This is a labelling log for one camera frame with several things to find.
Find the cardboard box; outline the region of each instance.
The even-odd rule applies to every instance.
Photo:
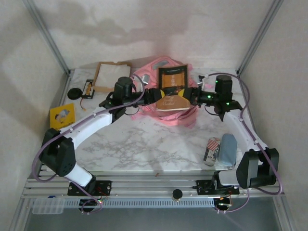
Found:
[[[95,85],[95,82],[96,82],[97,76],[98,76],[98,74],[100,72],[100,67],[101,67],[102,64],[107,64],[107,65],[127,65],[127,66],[130,66],[130,68],[131,68],[131,63],[129,63],[129,62],[117,62],[117,63],[114,63],[114,62],[99,62],[98,63],[97,68],[96,68],[96,73],[95,73],[95,76],[94,76],[94,90],[96,92],[112,92],[112,91],[114,91],[114,88],[108,88],[108,87],[104,87],[104,86],[96,86]]]

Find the white marble table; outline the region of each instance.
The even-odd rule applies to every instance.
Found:
[[[232,69],[201,69],[191,72],[192,76],[214,73],[217,71],[235,74]],[[87,78],[94,78],[95,69],[76,69],[68,89],[83,89]],[[214,84],[215,77],[207,83]],[[233,98],[242,106],[243,94],[236,79],[233,79]],[[96,92],[92,100],[83,100],[83,111],[80,99],[72,101],[68,98],[64,103],[74,103],[76,119],[89,114],[106,97]],[[248,113],[244,114],[250,124]],[[194,170],[226,170],[219,162],[213,167],[203,163],[205,148],[211,137],[221,138],[228,131],[217,116],[209,115],[204,108],[199,109],[197,123],[194,128],[167,127],[150,117],[131,120],[130,116],[122,116],[118,121],[102,128],[76,150],[78,163],[89,171],[194,171]],[[236,165],[242,153],[238,149]]]

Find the pink cloth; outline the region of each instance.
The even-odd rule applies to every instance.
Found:
[[[142,77],[144,75],[149,75],[150,80],[149,83],[145,86],[146,89],[149,88],[157,88],[157,69],[159,66],[178,66],[181,65],[181,62],[175,61],[168,56],[162,56],[158,59],[155,59],[151,63],[145,65],[144,67],[140,68],[138,71],[135,72],[136,75]],[[192,65],[188,65],[189,71],[193,69]],[[188,86],[189,87],[198,87],[195,81],[188,76]],[[168,125],[168,126],[177,126],[183,125],[185,127],[193,127],[196,123],[196,118],[198,115],[198,107],[197,106],[190,106],[188,110],[179,110],[179,111],[157,111],[156,104],[150,104],[148,106],[141,106],[140,107],[143,112],[138,112],[135,115],[132,115],[132,119],[137,119],[142,116],[150,116],[153,119]]]

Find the black bracket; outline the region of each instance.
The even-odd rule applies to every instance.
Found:
[[[197,180],[196,186],[193,186],[193,189],[197,190],[198,196],[212,196],[212,195],[239,195],[240,190],[235,189],[233,186],[220,186],[216,188],[213,186],[212,180]]]
[[[95,182],[95,188],[92,196],[109,196],[111,191],[111,181],[110,180],[97,180]],[[76,185],[70,183],[67,191],[68,196],[86,196]]]

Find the purple cable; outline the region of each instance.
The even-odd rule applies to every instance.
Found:
[[[120,105],[120,106],[115,106],[115,107],[111,107],[111,108],[105,109],[105,110],[103,110],[103,111],[100,111],[100,112],[96,113],[96,115],[93,115],[93,114],[92,114],[92,115],[90,115],[89,117],[87,117],[87,118],[81,120],[79,123],[77,123],[77,124],[75,124],[74,126],[72,126],[72,129],[75,130],[75,129],[77,129],[78,127],[80,127],[80,126],[82,126],[83,124],[85,124],[85,123],[87,123],[88,121],[90,121],[91,119],[93,119],[94,117],[99,116],[99,115],[101,115],[101,114],[104,114],[104,113],[106,113],[106,112],[109,112],[110,110],[114,110],[114,109],[118,109],[118,108],[122,108],[122,107],[127,107],[127,106],[133,105],[133,104],[135,104],[136,102],[138,102],[138,101],[143,97],[143,95],[144,95],[144,93],[145,93],[145,87],[144,87],[143,81],[141,80],[141,78],[140,78],[138,75],[133,74],[132,77],[137,77],[137,79],[138,79],[138,80],[140,81],[140,83],[142,84],[142,93],[141,93],[141,95],[138,97],[138,99],[136,99],[135,101],[133,101],[133,102],[131,102],[131,103],[125,104],[125,105]],[[54,174],[52,177],[50,177],[50,178],[47,179],[47,180],[42,180],[42,179],[40,179],[40,178],[38,177],[38,175],[35,173],[35,168],[36,168],[37,162],[38,162],[38,160],[39,160],[39,156],[41,155],[41,153],[44,151],[44,149],[45,149],[48,145],[50,145],[52,142],[54,142],[55,140],[59,139],[60,137],[62,137],[62,136],[64,136],[64,135],[66,135],[66,134],[69,133],[69,132],[71,132],[70,129],[67,130],[67,131],[65,131],[65,132],[63,132],[63,133],[61,133],[61,134],[59,134],[59,135],[57,135],[57,136],[55,136],[55,137],[52,138],[51,140],[47,141],[44,145],[42,145],[42,147],[40,148],[40,150],[38,151],[38,153],[35,155],[34,160],[33,160],[33,162],[32,162],[32,166],[31,166],[31,172],[32,172],[32,175],[33,175],[34,179],[36,179],[38,182],[45,183],[45,182],[48,182],[48,181],[50,181],[50,180],[52,180],[53,178],[56,177],[56,174]],[[91,197],[93,200],[95,200],[96,202],[98,202],[98,200],[97,200],[95,197],[93,197],[93,196],[91,196],[89,193],[87,193],[84,189],[82,189],[82,187],[81,187],[80,185],[78,185],[77,183],[75,183],[75,182],[73,182],[73,181],[72,181],[72,183],[75,184],[79,189],[81,189],[82,192],[83,192],[84,194],[86,194],[87,196]]]
[[[235,211],[238,211],[240,210],[241,208],[243,208],[249,201],[249,198],[250,198],[250,195],[249,195],[249,189],[247,189],[247,199],[245,201],[244,204],[242,204],[240,207],[234,209],[234,210],[231,210],[231,211],[223,211],[223,213],[232,213],[232,212],[235,212]],[[215,210],[219,213],[221,210],[219,210],[217,207],[215,207]]]
[[[247,91],[247,102],[246,102],[244,108],[242,109],[242,111],[241,111],[241,113],[240,113],[240,118],[243,120],[242,123],[243,123],[245,129],[247,130],[247,132],[249,133],[249,135],[251,136],[251,138],[253,139],[253,141],[256,141],[257,139],[256,139],[255,136],[252,134],[251,130],[249,129],[249,127],[247,126],[247,124],[245,123],[245,121],[244,121],[244,119],[243,119],[244,110],[248,107],[248,104],[249,104],[249,102],[250,102],[250,92],[249,92],[248,86],[245,84],[245,82],[244,82],[241,78],[239,78],[239,77],[237,77],[236,75],[233,75],[233,74],[221,72],[221,73],[209,74],[208,76],[216,76],[216,75],[228,75],[228,76],[234,77],[234,78],[236,78],[237,80],[239,80],[239,81],[243,84],[243,86],[246,88],[246,91]],[[263,193],[269,194],[269,195],[279,195],[279,194],[281,194],[282,191],[283,191],[281,177],[280,177],[280,175],[278,174],[278,172],[276,171],[276,168],[275,168],[274,164],[272,163],[272,161],[270,160],[269,156],[268,156],[267,153],[263,150],[262,146],[261,146],[259,143],[256,143],[256,145],[258,146],[258,148],[261,150],[261,152],[262,152],[263,155],[265,156],[267,162],[269,163],[269,166],[271,167],[271,169],[272,169],[274,175],[276,176],[277,181],[278,181],[278,183],[279,183],[279,190],[278,190],[277,192],[274,192],[274,193],[273,193],[273,192],[268,192],[268,191],[266,191],[266,190],[264,190],[264,189],[261,189],[261,188],[259,188],[259,187],[256,187],[256,189],[260,190],[260,191],[263,192]]]

